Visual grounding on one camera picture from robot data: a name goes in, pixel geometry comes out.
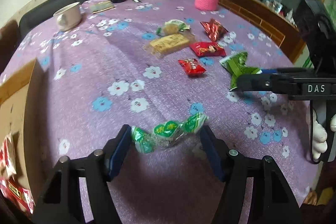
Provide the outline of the white gloved right hand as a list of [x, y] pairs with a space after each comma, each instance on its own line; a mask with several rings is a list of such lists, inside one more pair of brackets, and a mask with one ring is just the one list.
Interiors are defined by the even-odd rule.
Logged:
[[310, 154], [313, 162], [319, 161], [323, 153], [327, 151], [327, 131], [317, 121], [315, 110], [311, 110], [310, 106], [306, 112], [306, 122], [308, 125]]

